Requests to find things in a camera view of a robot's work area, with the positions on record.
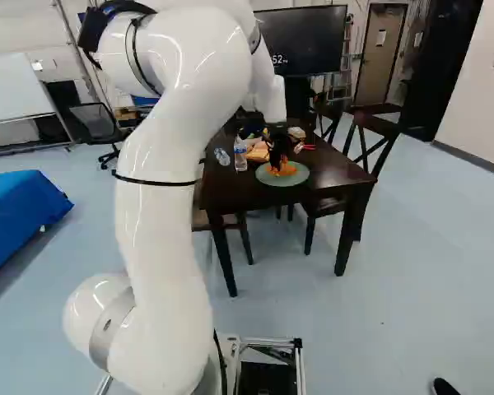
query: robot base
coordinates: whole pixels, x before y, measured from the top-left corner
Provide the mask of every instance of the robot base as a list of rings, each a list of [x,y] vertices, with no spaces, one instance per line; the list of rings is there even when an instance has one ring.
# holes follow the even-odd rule
[[[306,395],[301,339],[218,334],[226,364],[227,395]],[[111,395],[113,379],[103,378],[96,395]],[[117,395],[133,394],[117,390]],[[209,356],[193,395],[222,395],[217,350]]]

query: screen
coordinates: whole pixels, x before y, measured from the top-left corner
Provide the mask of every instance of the screen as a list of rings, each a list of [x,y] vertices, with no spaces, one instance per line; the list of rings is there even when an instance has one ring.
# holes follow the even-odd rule
[[[347,6],[255,12],[275,72],[284,77],[338,72]]]

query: blue mat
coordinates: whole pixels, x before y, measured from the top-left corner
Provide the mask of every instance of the blue mat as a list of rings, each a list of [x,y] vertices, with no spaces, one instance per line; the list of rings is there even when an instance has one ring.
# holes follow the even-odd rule
[[[0,267],[42,225],[59,222],[72,207],[38,170],[0,174]]]

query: black shoe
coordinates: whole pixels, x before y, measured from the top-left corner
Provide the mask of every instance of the black shoe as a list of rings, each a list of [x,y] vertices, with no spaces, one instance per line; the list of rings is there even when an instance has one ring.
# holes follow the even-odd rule
[[[432,385],[435,395],[461,395],[445,379],[437,378]]]

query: whiteboard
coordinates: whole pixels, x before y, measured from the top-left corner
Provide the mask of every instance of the whiteboard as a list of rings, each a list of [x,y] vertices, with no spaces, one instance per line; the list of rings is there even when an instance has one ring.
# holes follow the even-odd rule
[[[26,55],[0,55],[0,121],[54,112]]]

